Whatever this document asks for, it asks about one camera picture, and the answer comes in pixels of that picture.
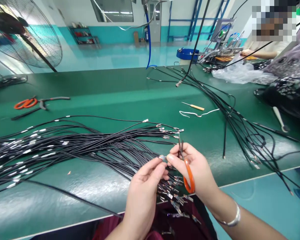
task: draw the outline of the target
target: bangle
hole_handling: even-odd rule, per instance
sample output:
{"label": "bangle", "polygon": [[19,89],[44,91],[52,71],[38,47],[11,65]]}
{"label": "bangle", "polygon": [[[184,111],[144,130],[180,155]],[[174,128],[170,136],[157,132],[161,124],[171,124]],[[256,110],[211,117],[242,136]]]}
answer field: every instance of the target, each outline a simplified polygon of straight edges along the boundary
{"label": "bangle", "polygon": [[236,202],[235,202],[235,204],[237,205],[237,214],[236,214],[236,217],[234,218],[234,220],[232,220],[229,223],[226,223],[224,221],[219,221],[218,219],[215,218],[218,223],[221,223],[222,225],[226,225],[228,227],[234,227],[240,222],[240,218],[241,218],[240,208],[239,208],[239,205]]}

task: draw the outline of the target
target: green table surface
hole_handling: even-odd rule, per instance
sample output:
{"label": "green table surface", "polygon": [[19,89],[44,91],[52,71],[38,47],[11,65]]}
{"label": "green table surface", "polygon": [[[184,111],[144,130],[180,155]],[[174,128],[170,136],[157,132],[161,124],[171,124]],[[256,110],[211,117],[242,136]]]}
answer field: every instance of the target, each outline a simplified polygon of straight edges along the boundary
{"label": "green table surface", "polygon": [[[226,83],[203,72],[200,66],[194,66],[193,72],[199,80],[234,95],[237,98],[236,110],[249,121],[280,129],[272,108],[254,97],[253,91],[258,85]],[[221,112],[201,118],[187,118],[179,113],[180,110],[201,113],[181,102],[204,107],[205,112],[216,109],[202,92],[185,84],[176,88],[172,83],[147,80],[147,76],[175,80],[157,70],[144,68],[29,75],[28,84],[0,90],[0,136],[66,115],[149,119],[184,128],[182,139],[206,156],[219,186],[270,173],[264,166],[260,166],[260,170],[249,166],[231,131],[227,134],[226,159],[222,158],[225,120]],[[11,117],[23,112],[13,109],[13,106],[33,95],[38,98],[69,96],[71,100],[51,101],[49,111],[39,110],[18,121],[11,121]],[[88,117],[77,117],[75,120],[105,133],[117,132],[132,125]],[[300,140],[300,125],[286,116],[283,120],[291,128],[290,136]],[[274,137],[275,156],[300,150],[300,143]],[[167,154],[171,147],[149,146],[159,154]],[[281,170],[298,167],[300,154],[289,155],[278,163]],[[72,159],[45,170],[33,180],[70,191],[115,212],[125,210],[129,182],[100,163]],[[22,183],[0,193],[0,239],[28,236],[107,215],[51,189]]]}

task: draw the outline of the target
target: door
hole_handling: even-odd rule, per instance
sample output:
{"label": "door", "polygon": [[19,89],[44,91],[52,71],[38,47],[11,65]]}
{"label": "door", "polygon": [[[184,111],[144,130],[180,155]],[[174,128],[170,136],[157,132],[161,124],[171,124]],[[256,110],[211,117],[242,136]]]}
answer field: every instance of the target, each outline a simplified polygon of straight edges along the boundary
{"label": "door", "polygon": [[151,34],[151,42],[160,42],[161,39],[161,4],[158,4],[156,9],[154,6],[157,4],[157,1],[149,1],[149,21],[152,17],[153,12],[155,11],[155,15],[153,21],[150,25],[150,34]]}

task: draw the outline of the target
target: orange scissors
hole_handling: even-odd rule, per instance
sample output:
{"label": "orange scissors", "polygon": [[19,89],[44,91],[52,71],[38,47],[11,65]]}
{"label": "orange scissors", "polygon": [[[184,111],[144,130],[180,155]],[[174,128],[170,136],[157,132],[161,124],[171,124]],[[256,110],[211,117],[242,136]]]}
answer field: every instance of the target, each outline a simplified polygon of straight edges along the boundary
{"label": "orange scissors", "polygon": [[23,100],[16,105],[14,105],[14,109],[22,109],[22,108],[31,108],[38,103],[36,96],[34,95],[30,99]]}
{"label": "orange scissors", "polygon": [[179,138],[179,152],[178,152],[178,157],[182,157],[182,160],[184,161],[187,171],[188,171],[188,175],[189,175],[189,180],[190,180],[190,186],[187,182],[187,179],[185,177],[183,177],[183,182],[184,182],[184,186],[186,187],[186,190],[190,193],[193,194],[195,192],[195,185],[194,185],[194,178],[190,169],[190,163],[188,161],[188,159],[184,159],[183,157],[183,140],[182,143],[180,142],[180,138]]}

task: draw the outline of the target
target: blue bucket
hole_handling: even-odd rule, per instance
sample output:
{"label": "blue bucket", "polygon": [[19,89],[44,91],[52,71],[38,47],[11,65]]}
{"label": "blue bucket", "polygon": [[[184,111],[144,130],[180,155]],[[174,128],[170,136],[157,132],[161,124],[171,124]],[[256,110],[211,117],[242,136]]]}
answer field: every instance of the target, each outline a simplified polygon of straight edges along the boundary
{"label": "blue bucket", "polygon": [[[177,57],[182,59],[182,60],[191,60],[191,56],[193,53],[193,49],[189,49],[189,48],[179,48],[177,50]],[[199,50],[195,51],[195,54],[193,56],[193,61],[197,62],[198,61],[198,54],[199,54]]]}

